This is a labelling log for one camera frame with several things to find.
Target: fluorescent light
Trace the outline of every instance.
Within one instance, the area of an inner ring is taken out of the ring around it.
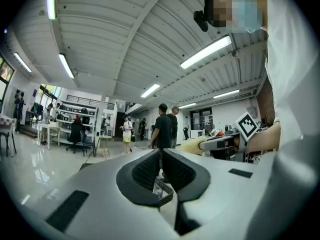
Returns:
[[[197,105],[197,103],[191,103],[191,104],[188,104],[188,105],[183,105],[183,106],[180,106],[179,109],[184,109],[184,108],[191,107],[191,106],[194,106],[194,105]]]
[[[27,64],[23,61],[23,59],[20,57],[20,55],[15,52],[14,56],[20,61],[20,63],[25,67],[26,70],[28,70],[29,72],[32,72],[31,69],[27,66]]]
[[[159,84],[154,84],[153,86],[151,86],[144,94],[141,95],[142,98],[147,97],[149,94],[151,94],[152,92],[154,92],[156,89],[158,89],[160,87]]]
[[[24,205],[26,201],[29,199],[30,195],[26,195],[25,198],[22,200],[21,204]]]
[[[62,65],[65,69],[65,71],[68,73],[69,77],[71,77],[72,79],[74,79],[74,75],[72,74],[71,70],[70,70],[70,67],[68,65],[68,62],[66,60],[66,56],[62,53],[59,54],[59,59],[60,61],[62,62]]]
[[[49,20],[54,20],[56,15],[56,0],[46,0],[46,9]]]
[[[236,94],[238,92],[239,92],[239,90],[233,90],[233,91],[229,91],[229,92],[217,95],[217,96],[213,96],[213,98],[216,99],[216,98],[220,98],[220,97],[227,96],[227,95],[230,95],[230,94]]]
[[[184,69],[187,69],[191,65],[197,63],[198,61],[209,56],[210,54],[222,49],[223,47],[230,45],[231,43],[232,42],[231,42],[230,36],[225,35],[220,39],[214,41],[213,43],[207,45],[206,47],[202,48],[200,51],[192,55],[190,58],[187,58],[185,61],[183,61],[180,64],[180,66]]]

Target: yellow shorts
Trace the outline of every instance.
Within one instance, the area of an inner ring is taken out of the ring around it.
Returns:
[[[123,137],[123,142],[131,142],[131,137]]]

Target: door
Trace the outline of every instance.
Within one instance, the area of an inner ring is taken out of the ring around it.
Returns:
[[[203,130],[209,133],[213,128],[212,109],[211,107],[191,111],[191,130]]]

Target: white table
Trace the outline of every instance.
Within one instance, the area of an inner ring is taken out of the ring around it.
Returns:
[[[8,146],[11,148],[11,156],[14,157],[14,143],[12,140],[12,134],[15,128],[15,120],[7,117],[4,114],[0,114],[0,132],[9,133]]]
[[[37,128],[38,128],[38,139],[37,139],[37,142],[38,142],[38,147],[40,147],[40,128],[47,128],[47,143],[48,143],[48,150],[50,150],[50,131],[51,129],[53,130],[57,130],[58,131],[58,146],[60,146],[60,127],[59,126],[53,126],[53,125],[50,125],[50,124],[47,124],[47,123],[38,123],[37,124]]]

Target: white floor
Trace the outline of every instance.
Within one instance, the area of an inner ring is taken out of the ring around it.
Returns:
[[[32,207],[39,197],[43,196],[52,188],[59,186],[72,175],[77,173],[85,163],[99,163],[105,161],[102,150],[97,151],[97,156],[89,157],[90,150],[85,153],[77,150],[76,153],[70,149],[66,151],[66,145],[37,146],[36,140],[23,134],[15,134],[14,141],[17,154],[11,157],[11,150],[6,157],[5,139],[2,138],[0,176],[9,190],[11,197],[25,206]],[[137,147],[133,152],[141,151]],[[110,156],[113,159],[119,156],[130,156],[122,154],[124,151],[121,142],[115,142],[109,148]]]

